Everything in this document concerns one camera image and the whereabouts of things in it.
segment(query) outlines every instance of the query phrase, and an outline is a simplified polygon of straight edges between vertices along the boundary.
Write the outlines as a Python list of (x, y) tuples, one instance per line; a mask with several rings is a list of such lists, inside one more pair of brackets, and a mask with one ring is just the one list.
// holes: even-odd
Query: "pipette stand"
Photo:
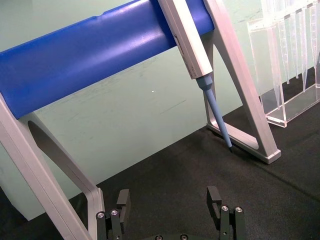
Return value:
[[(305, 1), (304, 5), (295, 5), (285, 9), (282, 12), (275, 13), (273, 19), (270, 18), (260, 18), (256, 20), (249, 21), (248, 32), (250, 37), (251, 49), (253, 54), (255, 73), (256, 73), (256, 86), (259, 92), (259, 97), (263, 106), (264, 114), (269, 123), (280, 126), (287, 127), (288, 122), (314, 106), (316, 103), (320, 102), (320, 58), (319, 58), (319, 47), (314, 47), (317, 39), (312, 39), (312, 31), (317, 31), (319, 24), (317, 22), (309, 22), (309, 8), (312, 6), (320, 7), (317, 1)], [(306, 31), (307, 38), (306, 44), (308, 45), (308, 51), (304, 52), (301, 49), (301, 45), (304, 36), (300, 36), (301, 23), (299, 23), (300, 18), (302, 17), (302, 11), (305, 11), (307, 15), (306, 21)], [(284, 96), (283, 84), (288, 80), (286, 79), (285, 66), (282, 64), (281, 60), (281, 39), (279, 34), (279, 21), (285, 21), (287, 30), (287, 36), (290, 36), (289, 32), (292, 30), (289, 27), (289, 22), (291, 18), (296, 15), (296, 31), (298, 36), (295, 36), (295, 39), (288, 37), (288, 43), (296, 44), (298, 42), (298, 52), (297, 56), (290, 47), (288, 47), (288, 59), (289, 59), (289, 75), (291, 78), (295, 77), (296, 70), (299, 71), (299, 79), (292, 79), (288, 84), (292, 84), (294, 81), (299, 81), (301, 85), (301, 92), (295, 95), (294, 97), (286, 100)], [(306, 58), (312, 59), (316, 69), (315, 77), (312, 79), (312, 71), (308, 71), (307, 86), (305, 92), (303, 91), (303, 80), (305, 76), (301, 74), (304, 72), (304, 69), (308, 69), (305, 63)], [(296, 67), (296, 58), (298, 57), (298, 63), (300, 64), (297, 69)]]
[[(265, 114), (261, 107), (254, 81), (229, 14), (222, 0), (204, 0), (204, 4), (215, 27), (213, 32), (201, 37), (204, 49), (212, 65), (213, 72), (215, 72), (213, 52), (214, 45), (216, 46), (234, 82), (253, 130), (252, 136), (226, 123), (231, 141), (265, 163), (270, 164), (281, 156), (281, 151), (277, 148), (270, 127), (265, 120)], [(214, 76), (212, 76), (212, 80), (211, 88), (215, 93)], [(208, 128), (221, 134), (206, 96), (204, 96), (204, 102)]]

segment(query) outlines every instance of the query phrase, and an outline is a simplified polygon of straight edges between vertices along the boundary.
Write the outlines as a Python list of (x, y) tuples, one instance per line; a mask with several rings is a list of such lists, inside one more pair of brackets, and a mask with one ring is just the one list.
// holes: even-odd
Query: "clear acrylic rack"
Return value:
[[(271, 124), (285, 128), (320, 102), (319, 2), (261, 0), (263, 18), (247, 23), (256, 86)], [(312, 67), (314, 77), (307, 77)], [(291, 81), (300, 81), (301, 92), (285, 101), (283, 83)]]

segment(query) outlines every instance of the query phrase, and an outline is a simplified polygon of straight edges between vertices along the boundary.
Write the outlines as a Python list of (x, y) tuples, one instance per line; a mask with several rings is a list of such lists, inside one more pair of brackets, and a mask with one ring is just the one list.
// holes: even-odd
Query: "mint green wall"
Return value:
[[(125, 2), (128, 1), (0, 0), (0, 51)], [(225, 4), (251, 63), (246, 23), (261, 16), (260, 3), (225, 0)], [(217, 53), (214, 68), (217, 100), (226, 114), (241, 102)], [(36, 114), (96, 183), (206, 124), (202, 92), (190, 80), (177, 48), (52, 103)], [(0, 159), (0, 185), (11, 202), (29, 220), (43, 213), (1, 145)], [(78, 194), (72, 182), (49, 160), (48, 163), (67, 197)]]

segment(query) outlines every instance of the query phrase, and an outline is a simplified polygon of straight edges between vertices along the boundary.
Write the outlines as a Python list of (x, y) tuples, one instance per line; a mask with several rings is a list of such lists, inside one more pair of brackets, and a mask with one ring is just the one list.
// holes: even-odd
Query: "transparent plastic holder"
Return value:
[[(320, 88), (316, 87), (313, 79), (304, 92), (300, 72), (299, 79), (294, 80), (299, 81), (300, 93), (285, 101), (283, 83), (287, 84), (285, 83), (287, 77), (281, 61), (282, 37), (279, 31), (281, 26), (276, 21), (263, 18), (250, 21), (247, 26), (256, 73), (256, 86), (264, 113), (269, 123), (285, 128), (289, 121), (320, 102)], [(288, 59), (293, 69), (291, 75), (295, 76), (294, 58)]]

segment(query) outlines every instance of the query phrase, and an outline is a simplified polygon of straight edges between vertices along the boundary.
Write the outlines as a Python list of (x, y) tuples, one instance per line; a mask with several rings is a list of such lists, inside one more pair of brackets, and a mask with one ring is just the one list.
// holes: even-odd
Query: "pipette holder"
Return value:
[[(311, 7), (320, 8), (320, 4), (318, 3), (320, 0), (318, 2), (304, 2), (305, 4), (295, 4), (283, 11), (275, 12), (273, 15), (264, 16), (264, 18), (252, 20), (247, 23), (256, 73), (255, 84), (265, 116), (269, 123), (283, 128), (285, 128), (288, 122), (295, 117), (320, 102), (320, 55), (319, 47), (315, 47), (317, 39), (314, 39), (313, 36), (315, 36), (315, 34), (312, 34), (312, 31), (315, 30), (314, 26), (319, 27), (320, 24), (309, 21), (312, 17), (313, 20), (315, 18), (314, 15), (309, 17), (309, 11), (306, 11)], [(301, 32), (304, 32), (303, 30), (301, 31), (301, 24), (299, 23), (299, 20), (302, 17), (302, 11), (305, 11), (307, 15), (305, 28), (307, 29), (307, 52), (303, 51), (304, 43), (302, 42), (302, 39), (304, 36), (300, 36)], [(296, 16), (297, 21), (295, 29), (298, 29), (298, 31), (296, 31), (296, 38), (293, 39), (290, 32), (292, 29), (290, 28), (289, 21)], [(283, 26), (286, 28), (286, 34), (283, 34)], [(286, 45), (285, 47), (288, 49), (288, 55), (285, 56), (282, 51), (284, 43), (291, 43), (293, 45), (298, 43), (298, 52), (294, 53), (293, 48)], [(313, 77), (313, 74), (310, 74), (312, 71), (309, 69), (307, 86), (304, 91), (304, 75), (301, 74), (304, 71), (304, 67), (307, 67), (304, 65), (304, 58), (309, 56), (308, 59), (312, 59), (312, 55), (312, 66), (314, 66), (315, 74)], [(289, 77), (294, 78), (298, 71), (300, 73), (298, 79), (289, 81), (288, 74), (286, 74), (287, 66), (284, 58), (288, 60), (290, 69)], [(284, 95), (283, 84), (292, 84), (293, 81), (299, 81), (301, 92), (287, 100), (286, 95)]]

